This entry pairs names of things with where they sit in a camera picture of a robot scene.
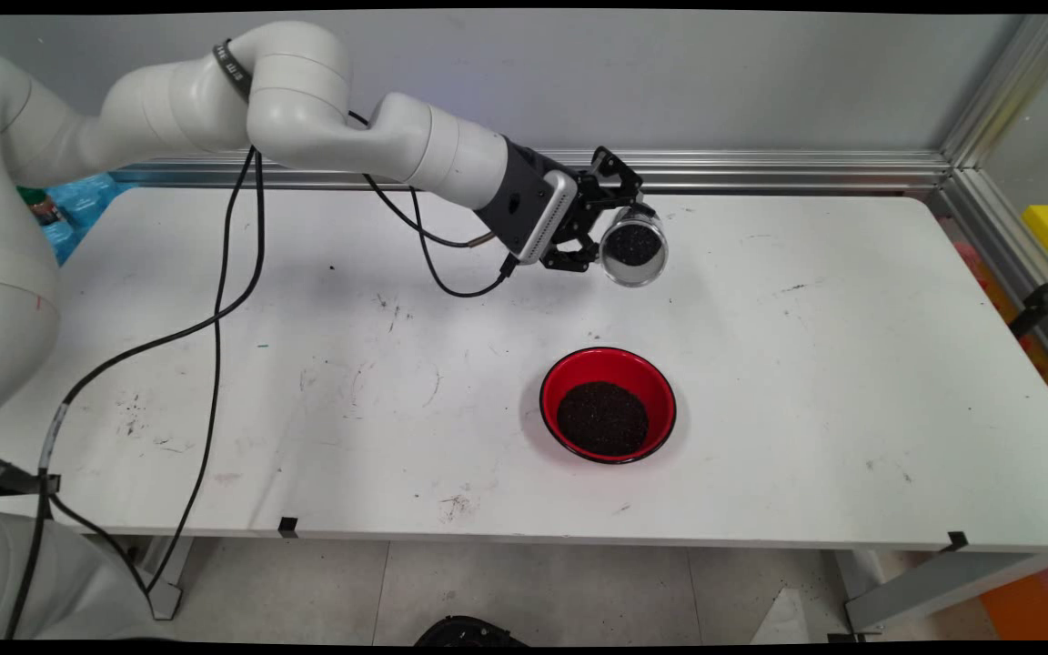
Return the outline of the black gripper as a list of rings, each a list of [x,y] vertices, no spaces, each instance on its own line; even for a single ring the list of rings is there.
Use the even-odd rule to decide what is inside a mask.
[[[606,146],[581,171],[527,146],[506,146],[506,171],[490,203],[477,211],[479,220],[516,258],[587,272],[601,258],[601,242],[587,234],[602,212],[643,204],[643,177]]]

